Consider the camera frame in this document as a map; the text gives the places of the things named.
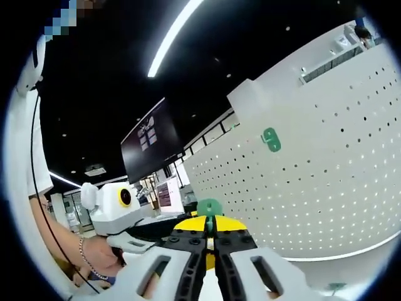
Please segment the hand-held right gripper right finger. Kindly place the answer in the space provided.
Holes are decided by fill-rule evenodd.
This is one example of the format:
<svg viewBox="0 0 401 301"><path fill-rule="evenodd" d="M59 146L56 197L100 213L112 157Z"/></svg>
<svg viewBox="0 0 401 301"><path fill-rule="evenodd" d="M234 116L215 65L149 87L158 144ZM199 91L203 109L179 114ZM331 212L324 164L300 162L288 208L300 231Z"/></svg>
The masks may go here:
<svg viewBox="0 0 401 301"><path fill-rule="evenodd" d="M259 248L246 227L215 217L215 273L224 300L309 300L302 271L268 247Z"/></svg>

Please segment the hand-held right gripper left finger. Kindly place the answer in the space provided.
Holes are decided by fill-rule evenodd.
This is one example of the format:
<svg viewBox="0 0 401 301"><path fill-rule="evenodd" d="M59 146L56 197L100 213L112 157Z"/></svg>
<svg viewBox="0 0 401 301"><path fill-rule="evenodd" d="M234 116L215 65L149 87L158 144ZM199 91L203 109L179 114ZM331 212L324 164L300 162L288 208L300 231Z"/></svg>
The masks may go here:
<svg viewBox="0 0 401 301"><path fill-rule="evenodd" d="M127 265L115 282L117 300L198 300L206 275L204 216L179 223L162 245L139 256L123 256Z"/></svg>

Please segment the person's left hand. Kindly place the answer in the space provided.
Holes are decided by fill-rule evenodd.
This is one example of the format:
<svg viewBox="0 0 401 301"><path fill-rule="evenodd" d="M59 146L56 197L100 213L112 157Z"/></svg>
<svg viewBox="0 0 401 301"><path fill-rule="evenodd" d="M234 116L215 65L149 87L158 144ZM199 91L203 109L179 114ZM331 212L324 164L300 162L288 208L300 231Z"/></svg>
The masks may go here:
<svg viewBox="0 0 401 301"><path fill-rule="evenodd" d="M116 277L122 269L122 264L105 237L82 238L79 248L83 266L102 278Z"/></svg>

